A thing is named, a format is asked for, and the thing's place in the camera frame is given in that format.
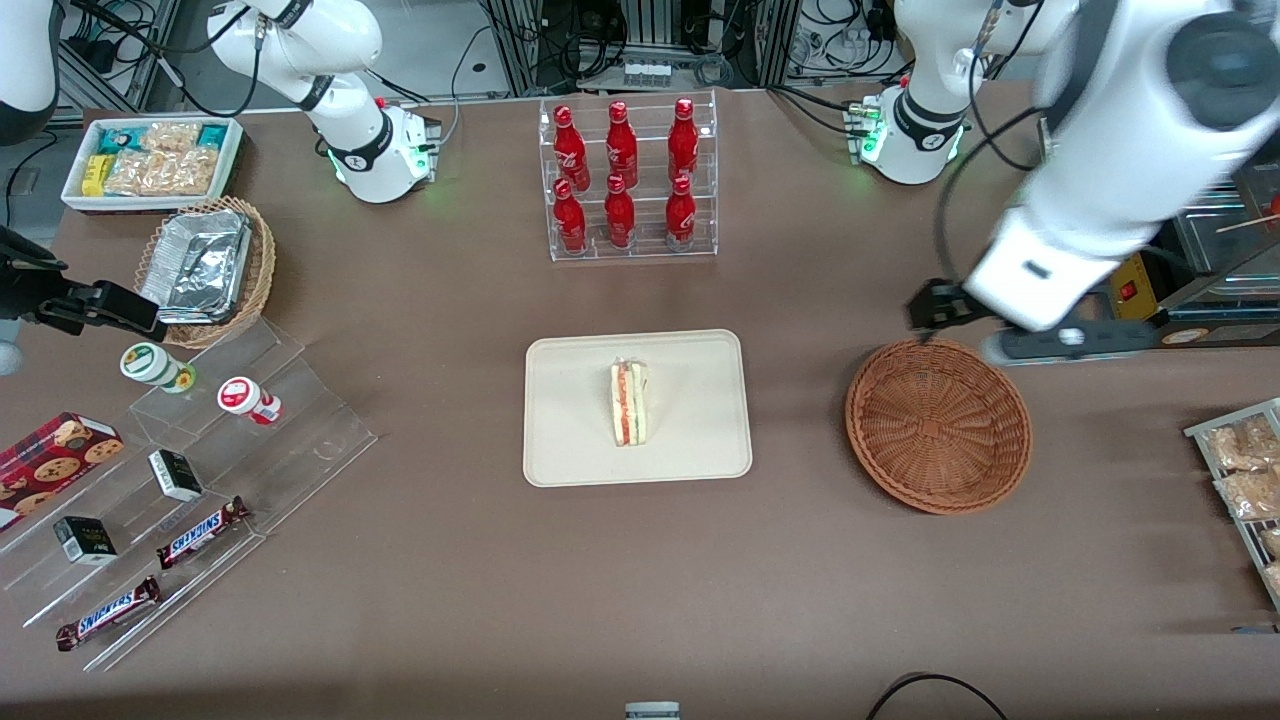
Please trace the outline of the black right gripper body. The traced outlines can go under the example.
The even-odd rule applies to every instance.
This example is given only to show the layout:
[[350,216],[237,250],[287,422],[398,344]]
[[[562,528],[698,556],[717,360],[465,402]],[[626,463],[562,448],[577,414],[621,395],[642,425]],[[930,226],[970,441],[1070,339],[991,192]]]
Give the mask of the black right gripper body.
[[1,228],[1,319],[40,322],[40,306],[67,292],[67,264],[10,228]]

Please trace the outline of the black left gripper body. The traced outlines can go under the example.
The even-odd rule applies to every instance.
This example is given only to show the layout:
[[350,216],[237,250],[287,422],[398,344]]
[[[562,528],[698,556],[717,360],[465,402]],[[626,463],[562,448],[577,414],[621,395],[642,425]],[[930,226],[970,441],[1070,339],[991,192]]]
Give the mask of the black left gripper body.
[[943,284],[940,287],[941,325],[965,325],[989,316],[995,316],[995,313],[961,286]]

